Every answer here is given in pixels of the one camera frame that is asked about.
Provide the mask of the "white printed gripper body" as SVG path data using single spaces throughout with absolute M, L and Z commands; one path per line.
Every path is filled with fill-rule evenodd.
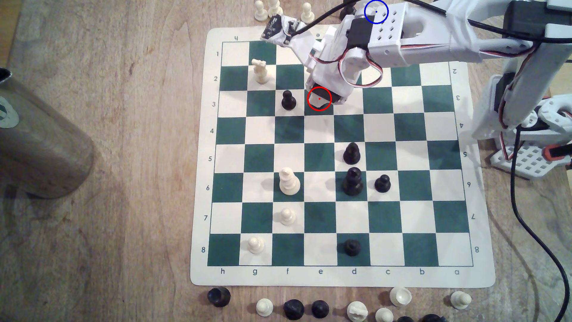
M 344 104 L 354 88 L 369 88 L 382 80 L 383 69 L 368 52 L 371 31 L 370 22 L 343 22 L 329 26 L 321 41 L 315 42 L 306 83 L 311 106 L 312 95 L 333 96 L 332 105 Z M 359 84 L 361 71 L 367 68 L 375 69 L 379 76 Z

